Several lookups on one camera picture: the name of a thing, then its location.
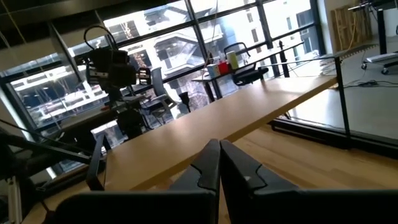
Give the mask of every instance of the black office chair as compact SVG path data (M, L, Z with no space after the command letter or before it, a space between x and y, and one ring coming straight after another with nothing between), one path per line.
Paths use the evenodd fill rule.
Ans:
M250 54L245 43L238 42L224 48L225 55L230 51L235 51L237 53L242 52L241 54L237 55L238 61L243 60L244 64L247 64L247 58L245 58L245 56L247 55L248 57L250 57ZM254 63L252 65L245 65L241 68L234 70L232 79L235 85L244 86L253 83L254 81L257 81L259 79L263 79L263 75L268 71L269 69L266 67L256 69L256 64Z
M154 117L162 119L165 124L163 115L170 112L170 109L176 106L177 103L167 94L163 86L162 68L153 69L151 76L156 97L145 102L142 109Z

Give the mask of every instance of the chair wheel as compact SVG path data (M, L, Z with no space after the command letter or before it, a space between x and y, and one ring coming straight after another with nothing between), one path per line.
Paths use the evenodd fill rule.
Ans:
M388 68L383 68L383 70L381 71L381 73L383 75L387 75L390 71L388 70Z

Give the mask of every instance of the desk surface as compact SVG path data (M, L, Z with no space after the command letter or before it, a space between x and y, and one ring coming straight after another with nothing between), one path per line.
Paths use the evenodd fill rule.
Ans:
M335 76L256 82L132 139L108 154L105 189L148 189L187 168L210 139L236 141L336 82ZM62 200L84 191L89 188L81 182L45 202L55 209ZM44 216L45 210L37 204L24 223L42 222Z
M304 42L297 42L296 44L285 46L285 48L283 48L283 49L273 48L273 49L264 50L264 51L262 51L259 54L252 55L249 58L249 60L248 60L248 62L249 62L248 65L249 64L253 64L253 63L261 62L262 60L265 60L267 58L270 58L271 56L280 54L281 52L284 52L286 50L290 50L290 49L292 49L294 47L302 45L303 43ZM206 72L203 77L200 75L199 77L196 77L196 78L192 79L191 81L193 81L193 82L211 82L213 80L217 80L217 79L219 79L221 77L224 77L226 75L229 75L229 74L220 75L220 76L217 76L217 77L210 77L208 72Z

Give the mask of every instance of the chair backrest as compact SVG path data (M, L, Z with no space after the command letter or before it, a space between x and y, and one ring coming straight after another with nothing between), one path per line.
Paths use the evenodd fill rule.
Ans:
M250 57L248 48L246 47L246 44L244 42L238 42L238 43L235 43L235 44L231 44L231 45L229 45L229 46L224 48L224 54L225 55L228 52L231 52L231 51L235 51L237 53L238 57L239 56L243 57L244 54L247 54Z
M151 71L152 75L152 85L154 87L154 92L156 96L161 96L167 94L166 89L163 86L162 79L162 68L155 68Z

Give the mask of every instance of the wooden pallet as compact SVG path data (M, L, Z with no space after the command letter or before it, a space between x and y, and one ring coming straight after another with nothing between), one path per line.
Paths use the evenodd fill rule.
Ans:
M349 11L351 7L353 5L348 4L331 11L335 52L352 49L372 39L369 13Z

